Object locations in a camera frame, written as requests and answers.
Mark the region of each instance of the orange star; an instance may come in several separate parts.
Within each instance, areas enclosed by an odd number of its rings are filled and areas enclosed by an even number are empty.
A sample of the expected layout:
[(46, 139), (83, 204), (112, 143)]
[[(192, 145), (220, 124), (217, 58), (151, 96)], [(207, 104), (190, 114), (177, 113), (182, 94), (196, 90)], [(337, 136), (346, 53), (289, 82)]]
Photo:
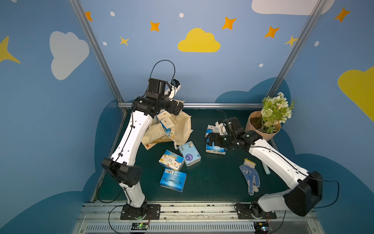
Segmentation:
[(225, 29), (225, 28), (229, 28), (229, 29), (233, 29), (233, 23), (235, 22), (236, 19), (229, 19), (227, 17), (226, 18), (226, 22), (225, 22), (225, 25), (223, 25), (223, 28), (222, 29)]
[(91, 18), (91, 11), (89, 11), (89, 12), (85, 12), (85, 13), (86, 13), (87, 19), (88, 19), (89, 21), (93, 21), (92, 18)]
[(279, 28), (269, 28), (269, 32), (265, 35), (265, 37), (272, 37), (274, 38), (275, 33), (278, 31)]
[(349, 13), (350, 13), (350, 11), (346, 11), (343, 7), (342, 11), (340, 12), (340, 14), (337, 17), (335, 17), (335, 19), (338, 19), (340, 22), (342, 22), (344, 17), (346, 17)]
[(156, 30), (159, 32), (159, 24), (160, 23), (153, 23), (151, 22), (151, 31)]

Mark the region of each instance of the blue tissue pack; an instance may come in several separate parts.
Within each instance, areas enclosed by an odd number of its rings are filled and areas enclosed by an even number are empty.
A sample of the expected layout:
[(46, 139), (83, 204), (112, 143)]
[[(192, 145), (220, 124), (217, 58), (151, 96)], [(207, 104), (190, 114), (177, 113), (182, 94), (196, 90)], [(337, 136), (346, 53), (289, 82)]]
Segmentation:
[(192, 142), (187, 142), (186, 144), (179, 146), (179, 152), (184, 157), (184, 163), (188, 167), (200, 162), (201, 160), (201, 155)]
[(164, 188), (172, 189), (178, 192), (183, 192), (186, 177), (187, 174), (184, 172), (165, 168), (160, 181), (160, 185)]
[[(218, 127), (208, 125), (208, 127), (206, 128), (205, 137), (207, 137), (209, 133), (220, 133), (220, 131), (218, 130)], [(214, 142), (212, 146), (209, 146), (208, 144), (206, 145), (205, 152), (212, 154), (226, 154), (225, 148), (214, 145)]]

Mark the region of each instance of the beige cloth bag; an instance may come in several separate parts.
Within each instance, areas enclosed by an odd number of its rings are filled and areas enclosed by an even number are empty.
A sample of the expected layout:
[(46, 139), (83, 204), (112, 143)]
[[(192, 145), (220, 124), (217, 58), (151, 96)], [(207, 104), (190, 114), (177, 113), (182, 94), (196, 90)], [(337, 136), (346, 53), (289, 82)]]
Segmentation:
[(166, 135), (165, 130), (162, 128), (162, 124), (157, 123), (156, 117), (153, 118), (151, 125), (148, 127), (148, 130), (145, 132), (141, 141), (147, 150), (157, 143), (171, 141), (174, 142), (174, 148), (178, 149), (177, 145), (184, 145), (187, 142), (193, 131), (191, 129), (191, 116), (180, 111), (178, 115), (171, 114), (171, 121), (174, 124), (174, 137)]

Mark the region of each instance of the wall decal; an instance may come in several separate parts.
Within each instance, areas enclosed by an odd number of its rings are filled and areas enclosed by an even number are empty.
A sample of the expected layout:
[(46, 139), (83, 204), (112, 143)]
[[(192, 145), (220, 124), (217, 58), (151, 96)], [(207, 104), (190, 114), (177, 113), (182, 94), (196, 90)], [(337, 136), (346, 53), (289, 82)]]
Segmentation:
[(13, 55), (11, 55), (8, 52), (8, 42), (9, 42), (9, 37), (4, 38), (4, 40), (0, 43), (0, 63), (3, 60), (11, 60), (16, 63), (21, 63), (18, 61)]
[(294, 42), (297, 40), (297, 38), (294, 38), (292, 35), (291, 35), (291, 39), (288, 41), (288, 42), (286, 42), (286, 43), (284, 43), (284, 44), (290, 44), (291, 45), (291, 47), (294, 45)]
[(229, 19), (227, 17), (225, 17), (225, 25), (223, 25), (222, 29), (225, 29), (225, 28), (229, 28), (229, 29), (233, 29), (233, 23), (235, 22), (236, 19)]
[(363, 72), (349, 70), (338, 79), (338, 86), (372, 121), (374, 121), (373, 103), (374, 67)]
[(278, 29), (280, 29), (280, 28), (272, 28), (272, 27), (270, 27), (269, 28), (269, 32), (265, 35), (265, 37), (272, 37), (272, 38), (274, 38), (275, 33), (278, 31)]
[[(318, 0), (253, 0), (252, 9), (260, 14), (310, 15)], [(330, 9), (335, 0), (327, 0), (322, 14)]]
[(49, 47), (54, 57), (52, 73), (58, 80), (66, 79), (88, 57), (90, 51), (87, 42), (72, 32), (52, 32)]
[(159, 32), (159, 24), (160, 23), (153, 23), (151, 21), (151, 31), (158, 31)]
[(186, 39), (178, 43), (178, 49), (183, 52), (216, 52), (221, 44), (214, 35), (200, 28), (194, 28), (187, 33)]
[(88, 19), (89, 21), (93, 21), (92, 18), (91, 18), (91, 11), (89, 11), (89, 12), (85, 12), (85, 13), (86, 13), (87, 19)]
[(128, 41), (129, 39), (125, 40), (125, 39), (123, 39), (122, 37), (121, 37), (121, 39), (122, 39), (122, 41), (121, 41), (120, 44), (126, 44), (126, 46), (129, 46), (129, 45), (127, 44), (127, 41)]
[(345, 8), (343, 7), (340, 14), (337, 17), (335, 17), (335, 19), (338, 19), (340, 22), (342, 22), (344, 17), (346, 17), (349, 13), (350, 11), (346, 11)]

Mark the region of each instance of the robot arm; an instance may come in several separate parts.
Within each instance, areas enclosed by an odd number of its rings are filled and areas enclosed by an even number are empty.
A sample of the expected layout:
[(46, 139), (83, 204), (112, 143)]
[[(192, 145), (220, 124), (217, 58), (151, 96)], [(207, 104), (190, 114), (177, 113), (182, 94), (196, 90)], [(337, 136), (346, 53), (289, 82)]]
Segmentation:
[(284, 192), (265, 194), (252, 202), (257, 216), (273, 210), (291, 210), (305, 216), (322, 199), (322, 176), (293, 163), (274, 149), (255, 131), (245, 132), (237, 118), (216, 123), (220, 133), (209, 133), (207, 144), (226, 149), (242, 148), (270, 167), (290, 188)]
[(149, 79), (146, 97), (138, 97), (132, 104), (131, 118), (121, 142), (109, 159), (104, 159), (102, 166), (115, 178), (127, 197), (127, 209), (134, 217), (143, 217), (147, 201), (140, 187), (142, 169), (134, 166), (137, 151), (144, 133), (153, 118), (165, 109), (178, 115), (183, 103), (173, 100), (180, 89), (180, 83), (173, 79), (169, 84), (163, 80)]

